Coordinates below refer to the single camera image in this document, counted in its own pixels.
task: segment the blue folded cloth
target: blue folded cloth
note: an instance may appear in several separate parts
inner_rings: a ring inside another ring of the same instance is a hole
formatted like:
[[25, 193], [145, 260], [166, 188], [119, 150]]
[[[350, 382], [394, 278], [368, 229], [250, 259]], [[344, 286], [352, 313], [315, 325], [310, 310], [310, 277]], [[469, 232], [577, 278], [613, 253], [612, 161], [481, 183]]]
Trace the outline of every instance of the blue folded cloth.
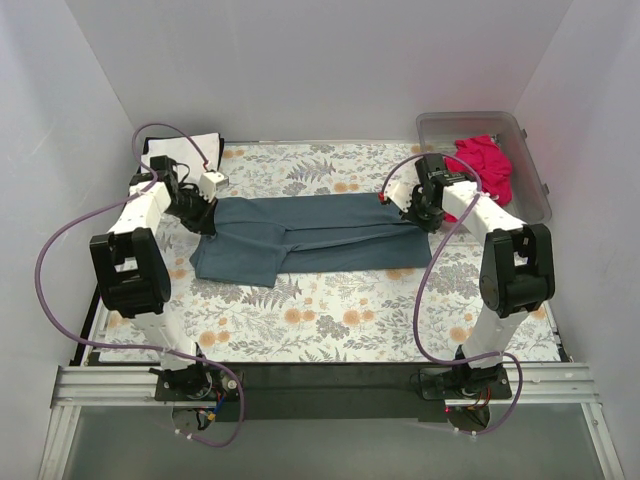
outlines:
[[222, 198], [216, 235], [191, 256], [197, 278], [273, 287], [278, 273], [424, 267], [428, 236], [375, 193]]

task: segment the red fabric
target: red fabric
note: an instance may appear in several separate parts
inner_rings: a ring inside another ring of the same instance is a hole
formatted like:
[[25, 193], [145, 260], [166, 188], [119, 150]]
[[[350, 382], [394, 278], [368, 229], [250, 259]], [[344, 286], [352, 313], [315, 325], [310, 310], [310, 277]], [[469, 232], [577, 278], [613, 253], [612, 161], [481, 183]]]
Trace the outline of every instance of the red fabric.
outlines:
[[[458, 152], [456, 156], [464, 160], [482, 179], [482, 190], [500, 206], [505, 206], [513, 197], [509, 177], [513, 168], [507, 156], [502, 153], [489, 135], [456, 140]], [[452, 172], [466, 172], [467, 169], [451, 158], [445, 157], [447, 168]], [[455, 222], [456, 218], [448, 213], [447, 222]]]

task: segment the floral pattern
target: floral pattern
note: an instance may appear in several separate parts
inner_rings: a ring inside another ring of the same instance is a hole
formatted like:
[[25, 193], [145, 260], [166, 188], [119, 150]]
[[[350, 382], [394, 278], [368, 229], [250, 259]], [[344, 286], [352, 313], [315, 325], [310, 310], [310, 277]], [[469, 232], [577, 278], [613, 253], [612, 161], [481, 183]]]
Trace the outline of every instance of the floral pattern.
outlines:
[[[247, 198], [375, 192], [390, 168], [419, 149], [408, 144], [246, 144], [228, 146], [221, 171], [230, 185], [220, 197]], [[412, 168], [398, 176], [413, 181]], [[281, 274], [273, 289], [198, 280], [189, 256], [198, 235], [173, 217], [162, 219], [157, 241], [172, 280], [169, 311], [208, 358], [218, 361], [424, 361], [414, 345], [413, 306], [424, 269]], [[435, 250], [440, 232], [430, 237]], [[455, 235], [427, 285], [420, 310], [422, 342], [452, 358], [482, 308], [477, 281], [482, 249]], [[106, 341], [144, 343], [117, 314]], [[558, 361], [542, 308], [520, 326], [509, 350], [523, 361]], [[102, 361], [154, 361], [153, 352], [105, 350]]]

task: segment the gray plastic container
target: gray plastic container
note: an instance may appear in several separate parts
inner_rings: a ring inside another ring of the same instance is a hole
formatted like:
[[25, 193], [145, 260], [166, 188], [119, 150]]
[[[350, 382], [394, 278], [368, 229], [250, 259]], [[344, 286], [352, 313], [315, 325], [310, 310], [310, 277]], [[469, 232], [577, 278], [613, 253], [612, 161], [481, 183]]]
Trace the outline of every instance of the gray plastic container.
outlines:
[[551, 218], [547, 187], [525, 143], [515, 117], [506, 112], [423, 113], [416, 119], [423, 152], [455, 153], [459, 139], [491, 135], [511, 160], [513, 200], [505, 210], [527, 223], [544, 223]]

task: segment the purple cable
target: purple cable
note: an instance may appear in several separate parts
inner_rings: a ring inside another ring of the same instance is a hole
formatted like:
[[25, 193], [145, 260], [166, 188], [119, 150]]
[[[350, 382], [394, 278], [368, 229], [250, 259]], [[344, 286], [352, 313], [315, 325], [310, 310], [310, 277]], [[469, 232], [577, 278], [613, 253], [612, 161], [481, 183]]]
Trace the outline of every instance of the purple cable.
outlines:
[[[396, 171], [398, 171], [398, 169], [400, 167], [402, 167], [406, 163], [409, 163], [411, 160], [414, 160], [416, 158], [422, 157], [424, 155], [425, 155], [424, 153], [419, 153], [419, 154], [416, 154], [416, 155], [412, 155], [409, 158], [404, 159], [398, 165], [396, 165], [389, 172], [389, 174], [387, 175], [387, 178], [384, 180], [384, 183], [382, 184], [382, 189], [381, 189], [382, 193], [384, 193], [385, 188], [387, 187], [387, 184], [389, 183], [389, 180], [391, 179], [391, 176]], [[422, 355], [424, 355], [427, 358], [427, 360], [429, 360], [430, 362], [433, 362], [433, 363], [438, 363], [440, 365], [445, 365], [445, 366], [452, 367], [452, 366], [455, 366], [455, 365], [464, 365], [464, 364], [467, 364], [467, 363], [475, 362], [477, 360], [483, 360], [485, 358], [496, 357], [496, 356], [501, 356], [501, 355], [503, 355], [505, 357], [509, 357], [516, 364], [516, 369], [518, 370], [518, 388], [516, 390], [516, 394], [513, 396], [513, 402], [511, 402], [511, 405], [509, 405], [509, 408], [507, 409], [505, 414], [502, 416], [502, 418], [500, 418], [500, 420], [498, 420], [494, 425], [492, 425], [492, 426], [490, 426], [490, 427], [488, 427], [488, 428], [486, 428], [486, 429], [484, 429], [484, 430], [482, 430], [480, 432], [476, 432], [477, 435], [482, 435], [482, 434], [491, 433], [491, 432], [497, 430], [511, 416], [511, 414], [513, 413], [513, 411], [516, 408], [516, 405], [518, 404], [518, 400], [520, 399], [520, 395], [522, 393], [522, 386], [523, 386], [524, 378], [523, 378], [522, 367], [520, 365], [520, 362], [511, 353], [508, 353], [508, 352], [487, 352], [487, 353], [483, 353], [483, 354], [480, 354], [480, 355], [475, 355], [475, 356], [469, 357], [469, 358], [462, 358], [462, 359], [459, 359], [459, 360], [443, 360], [443, 359], [436, 358], [433, 355], [429, 354], [429, 352], [427, 352], [425, 350], [425, 348], [422, 345], [422, 342], [420, 341], [420, 332], [418, 331], [418, 322], [419, 322], [419, 317], [420, 317], [420, 303], [422, 302], [422, 295], [424, 294], [424, 289], [427, 286], [427, 280], [429, 279], [429, 276], [431, 275], [431, 272], [433, 271], [433, 267], [436, 264], [436, 261], [438, 260], [438, 257], [440, 257], [440, 254], [444, 250], [444, 247], [446, 246], [447, 242], [451, 239], [451, 237], [458, 230], [458, 228], [460, 228], [460, 226], [462, 225], [462, 222], [464, 222], [464, 220], [469, 216], [469, 214], [471, 213], [471, 210], [473, 210], [473, 207], [475, 207], [476, 203], [478, 203], [478, 201], [480, 200], [480, 196], [482, 195], [482, 179], [480, 178], [480, 175], [478, 175], [478, 172], [476, 172], [473, 168], [471, 168], [471, 166], [467, 162], [465, 162], [464, 160], [456, 157], [455, 155], [449, 155], [449, 154], [445, 154], [445, 153], [443, 153], [442, 155], [445, 156], [445, 157], [449, 157], [452, 160], [455, 160], [460, 165], [465, 167], [474, 176], [474, 178], [476, 180], [476, 184], [477, 184], [477, 187], [476, 187], [477, 193], [473, 197], [473, 200], [471, 201], [469, 206], [462, 213], [462, 215], [460, 216], [458, 221], [453, 225], [451, 230], [449, 230], [449, 232], [447, 232], [447, 234], [445, 235], [445, 237], [442, 240], [442, 242], [440, 242], [440, 245], [438, 245], [438, 248], [436, 249], [435, 253], [431, 257], [431, 261], [429, 262], [429, 265], [427, 265], [427, 268], [426, 268], [426, 270], [424, 272], [424, 275], [422, 276], [422, 280], [420, 281], [420, 286], [418, 287], [418, 292], [416, 294], [416, 303], [415, 303], [414, 308], [413, 308], [413, 339], [416, 342], [416, 346], [418, 347], [418, 350], [420, 351], [420, 353]], [[468, 431], [465, 431], [465, 430], [461, 430], [461, 431], [463, 433], [465, 433], [465, 434], [473, 435], [473, 432], [468, 432]]]
[[200, 437], [198, 435], [186, 435], [183, 432], [179, 432], [182, 435], [184, 435], [185, 437], [195, 440], [197, 442], [203, 443], [205, 445], [208, 445], [210, 447], [215, 447], [215, 448], [221, 448], [221, 447], [226, 447], [227, 445], [229, 445], [231, 442], [233, 442], [233, 440], [235, 440], [235, 438], [238, 436], [238, 433], [240, 432], [240, 427], [242, 425], [242, 422], [244, 420], [244, 415], [245, 415], [245, 399], [244, 399], [244, 390], [242, 388], [242, 383], [240, 382], [240, 379], [238, 378], [238, 376], [233, 373], [229, 368], [225, 367], [224, 365], [214, 362], [212, 360], [208, 360], [206, 358], [200, 358], [200, 357], [196, 357], [194, 355], [189, 355], [183, 352], [180, 352], [178, 350], [165, 350], [162, 347], [158, 347], [155, 345], [129, 345], [129, 344], [119, 344], [119, 343], [102, 343], [102, 342], [94, 342], [92, 340], [86, 340], [82, 337], [80, 337], [79, 335], [76, 335], [72, 332], [70, 332], [69, 330], [67, 330], [64, 325], [62, 325], [58, 319], [55, 317], [55, 315], [53, 314], [53, 312], [51, 311], [51, 308], [49, 307], [49, 304], [47, 303], [47, 300], [44, 296], [44, 291], [42, 288], [42, 264], [44, 262], [44, 258], [47, 255], [47, 252], [49, 251], [49, 249], [51, 248], [51, 245], [53, 245], [53, 243], [58, 239], [58, 237], [60, 237], [63, 233], [65, 233], [67, 230], [75, 227], [76, 225], [78, 225], [79, 223], [84, 222], [85, 220], [88, 220], [90, 218], [93, 218], [97, 215], [100, 215], [101, 213], [104, 213], [108, 210], [111, 210], [112, 208], [116, 208], [119, 207], [121, 205], [124, 205], [128, 202], [130, 202], [131, 200], [139, 197], [142, 193], [147, 192], [148, 190], [150, 190], [158, 181], [158, 174], [156, 172], [154, 172], [153, 170], [151, 170], [150, 167], [147, 167], [146, 165], [144, 165], [142, 163], [142, 158], [141, 156], [138, 154], [138, 150], [136, 148], [136, 141], [138, 139], [138, 136], [140, 135], [140, 132], [142, 130], [144, 130], [147, 127], [151, 127], [151, 126], [161, 126], [161, 127], [167, 127], [170, 128], [172, 130], [175, 130], [176, 132], [178, 132], [180, 135], [182, 135], [184, 138], [186, 138], [191, 145], [193, 145], [195, 147], [195, 149], [197, 150], [197, 152], [200, 154], [200, 156], [202, 157], [204, 164], [207, 164], [207, 157], [204, 155], [204, 153], [202, 152], [202, 150], [200, 150], [200, 148], [198, 147], [198, 145], [196, 145], [196, 143], [193, 141], [193, 139], [189, 136], [186, 135], [185, 133], [183, 133], [182, 131], [180, 131], [179, 129], [168, 125], [166, 123], [147, 123], [145, 125], [142, 125], [141, 127], [139, 127], [134, 133], [133, 133], [133, 137], [131, 140], [131, 149], [133, 150], [133, 155], [136, 158], [136, 160], [138, 161], [138, 163], [140, 163], [140, 166], [142, 168], [144, 168], [145, 170], [151, 172], [152, 174], [152, 181], [149, 185], [147, 185], [145, 188], [142, 189], [141, 193], [135, 193], [127, 198], [125, 198], [124, 200], [120, 200], [116, 203], [112, 203], [111, 205], [108, 205], [106, 207], [102, 207], [99, 208], [97, 210], [94, 210], [93, 212], [89, 212], [85, 215], [82, 215], [81, 217], [76, 218], [75, 220], [72, 220], [71, 222], [67, 223], [66, 225], [60, 227], [53, 235], [51, 235], [51, 237], [49, 238], [49, 240], [47, 240], [44, 244], [44, 246], [42, 247], [42, 250], [40, 250], [40, 253], [38, 254], [38, 259], [36, 260], [36, 266], [35, 266], [35, 271], [34, 271], [34, 282], [35, 282], [35, 288], [36, 288], [36, 295], [38, 296], [38, 301], [40, 302], [40, 306], [42, 307], [42, 311], [44, 312], [44, 314], [46, 315], [46, 317], [49, 319], [49, 321], [51, 322], [51, 324], [60, 332], [62, 333], [65, 337], [73, 340], [76, 343], [80, 343], [82, 345], [88, 345], [90, 347], [94, 347], [94, 348], [113, 348], [113, 349], [127, 349], [127, 350], [153, 350], [155, 352], [160, 352], [160, 353], [168, 353], [170, 355], [174, 355], [176, 357], [180, 357], [180, 358], [184, 358], [187, 360], [193, 360], [195, 362], [201, 362], [201, 363], [206, 363], [207, 365], [211, 365], [212, 367], [218, 369], [218, 370], [222, 370], [223, 372], [225, 372], [226, 374], [229, 375], [229, 377], [231, 377], [233, 380], [235, 380], [235, 382], [238, 384], [238, 396], [239, 396], [239, 400], [240, 400], [240, 416], [238, 418], [238, 423], [236, 425], [235, 430], [233, 431], [233, 433], [231, 434], [231, 436], [225, 440], [224, 442], [212, 442], [204, 437]]

